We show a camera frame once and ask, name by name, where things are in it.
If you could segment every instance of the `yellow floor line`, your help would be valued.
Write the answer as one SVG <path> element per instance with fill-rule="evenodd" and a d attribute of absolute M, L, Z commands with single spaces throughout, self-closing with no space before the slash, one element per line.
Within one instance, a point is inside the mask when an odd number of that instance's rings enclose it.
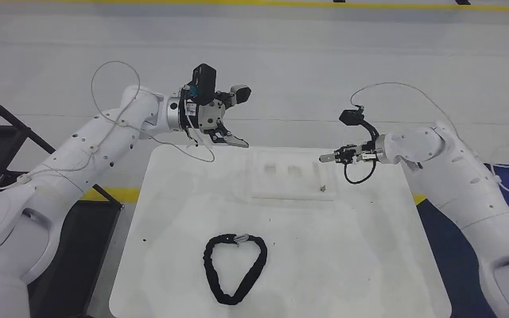
<path fill-rule="evenodd" d="M 468 10 L 509 12 L 509 6 L 459 6 L 441 4 L 411 3 L 336 3 L 271 1 L 271 0 L 0 0 L 0 2 L 70 2 L 70 3 L 119 3 L 119 4 L 189 4 L 189 5 L 229 5 L 229 6 L 304 6 L 333 7 L 352 9 L 396 9 L 396 10 Z"/>
<path fill-rule="evenodd" d="M 115 199 L 122 202 L 123 204 L 135 204 L 138 202 L 138 197 L 140 196 L 139 188 L 104 188 L 108 193 L 110 193 Z M 426 199 L 425 196 L 422 195 L 414 195 L 414 202 L 416 205 L 419 205 L 422 201 Z M 101 196 L 96 190 L 90 189 L 89 192 L 85 193 L 85 195 L 81 198 L 81 200 L 86 201 L 107 201 Z"/>

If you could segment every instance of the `black metal frame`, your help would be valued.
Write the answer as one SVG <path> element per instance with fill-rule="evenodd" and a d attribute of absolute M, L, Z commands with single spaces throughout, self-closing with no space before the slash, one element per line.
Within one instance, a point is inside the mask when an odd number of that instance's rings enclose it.
<path fill-rule="evenodd" d="M 44 149 L 48 153 L 54 153 L 55 148 L 53 148 L 49 143 L 47 143 L 41 136 L 36 134 L 33 130 L 30 129 L 27 125 L 25 125 L 21 120 L 17 119 L 16 116 L 11 114 L 4 106 L 0 105 L 0 116 L 2 116 L 9 124 L 12 126 L 0 126 L 0 134 L 12 134 L 12 142 L 10 144 L 11 151 L 7 152 L 4 155 L 4 158 L 0 160 L 0 176 L 10 176 L 16 177 L 19 176 L 20 172 L 9 171 L 7 167 L 9 167 L 10 162 L 16 156 L 16 153 L 21 148 L 23 143 L 27 138 L 30 138 L 33 142 L 35 142 L 38 146 Z M 93 187 L 101 196 L 104 196 L 111 204 L 113 204 L 119 210 L 123 209 L 123 205 L 118 202 L 113 196 L 111 196 L 106 190 L 101 188 L 98 184 L 94 184 Z"/>

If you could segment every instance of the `white table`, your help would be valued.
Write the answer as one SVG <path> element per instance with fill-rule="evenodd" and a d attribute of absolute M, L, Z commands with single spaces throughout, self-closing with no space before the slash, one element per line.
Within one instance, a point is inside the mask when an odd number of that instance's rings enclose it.
<path fill-rule="evenodd" d="M 379 165 L 354 186 L 342 165 L 312 164 L 323 149 L 214 152 L 212 164 L 169 146 L 152 153 L 111 294 L 114 316 L 449 317 L 400 166 Z M 356 178 L 370 167 L 349 170 Z M 268 247 L 260 278 L 236 306 L 217 303 L 203 266 L 207 241 L 224 233 L 260 236 Z M 252 242 L 216 246 L 225 293 L 233 294 L 258 253 Z"/>

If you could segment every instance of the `metal clasp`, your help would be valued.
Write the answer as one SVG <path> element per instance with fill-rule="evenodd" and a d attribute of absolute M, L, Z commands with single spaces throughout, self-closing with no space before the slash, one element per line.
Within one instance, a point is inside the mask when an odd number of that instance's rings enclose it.
<path fill-rule="evenodd" d="M 240 242 L 246 242 L 248 239 L 249 239 L 249 235 L 244 234 L 244 235 L 237 235 L 237 236 L 235 236 L 233 238 L 233 241 L 236 242 L 236 243 L 240 243 Z"/>

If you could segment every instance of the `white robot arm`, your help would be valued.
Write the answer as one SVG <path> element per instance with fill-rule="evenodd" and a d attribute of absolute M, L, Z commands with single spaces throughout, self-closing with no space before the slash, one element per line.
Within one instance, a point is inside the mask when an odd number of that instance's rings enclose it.
<path fill-rule="evenodd" d="M 199 128 L 214 143 L 248 144 L 223 125 L 225 111 L 244 103 L 251 89 L 215 91 L 216 70 L 206 64 L 171 96 L 128 87 L 120 108 L 104 111 L 76 131 L 55 153 L 0 192 L 0 317 L 28 318 L 26 285 L 56 253 L 72 205 L 101 175 L 133 151 L 140 138 Z"/>
<path fill-rule="evenodd" d="M 340 120 L 349 126 L 364 126 L 371 140 L 347 145 L 320 160 L 345 164 L 345 176 L 353 161 L 371 161 L 374 167 L 376 162 L 408 166 L 427 199 L 472 245 L 479 261 L 481 289 L 493 312 L 509 317 L 509 207 L 497 177 L 441 122 L 431 128 L 379 135 L 363 120 L 362 112 L 362 107 L 344 111 Z"/>

